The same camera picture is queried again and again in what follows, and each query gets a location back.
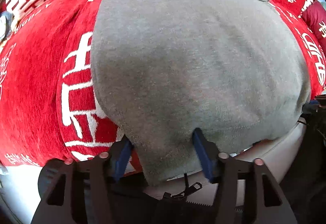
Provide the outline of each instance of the white surface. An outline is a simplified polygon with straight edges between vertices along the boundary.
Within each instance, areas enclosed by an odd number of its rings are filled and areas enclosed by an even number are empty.
[[[3,176],[5,201],[24,224],[30,224],[41,199],[37,180],[42,167],[33,165],[8,166],[9,175]]]
[[[2,17],[0,17],[0,41],[2,40],[2,38],[4,38],[4,35],[6,34],[6,17],[3,15]]]

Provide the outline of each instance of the dark red fabric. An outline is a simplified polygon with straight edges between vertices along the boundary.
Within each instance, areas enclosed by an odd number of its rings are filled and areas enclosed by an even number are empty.
[[[320,2],[315,1],[302,13],[302,19],[317,37],[323,52],[326,52],[326,11]]]
[[[271,2],[270,4],[275,7],[284,23],[292,31],[301,48],[310,75],[311,99],[314,99],[316,95],[321,94],[326,88],[324,52],[316,36],[301,18],[296,17],[278,3]]]

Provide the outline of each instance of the gray fabric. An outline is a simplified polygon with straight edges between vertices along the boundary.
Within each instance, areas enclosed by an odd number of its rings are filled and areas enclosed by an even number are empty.
[[[300,47],[267,0],[102,0],[91,70],[150,184],[200,170],[196,127],[239,152],[290,131],[310,97]]]

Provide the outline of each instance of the gray towel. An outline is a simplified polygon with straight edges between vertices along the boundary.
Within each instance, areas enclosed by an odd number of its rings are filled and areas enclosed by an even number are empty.
[[[91,69],[150,184],[200,170],[196,127],[239,152],[289,132],[310,97],[300,47],[268,0],[102,0]]]

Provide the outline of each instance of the screw head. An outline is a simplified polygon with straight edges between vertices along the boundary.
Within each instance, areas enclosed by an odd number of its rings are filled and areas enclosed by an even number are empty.
[[[104,152],[100,153],[99,157],[101,159],[106,159],[107,157],[109,157],[109,153],[104,151]]]
[[[74,162],[74,159],[72,159],[72,158],[68,158],[67,160],[65,160],[65,164],[66,165],[70,165],[70,164],[72,164]]]
[[[227,154],[226,152],[220,152],[220,153],[218,154],[218,156],[219,156],[221,159],[227,159],[227,158],[230,157],[230,155]]]
[[[254,163],[255,163],[256,165],[263,165],[263,164],[264,164],[264,162],[263,162],[262,159],[255,159],[255,160],[254,160]]]

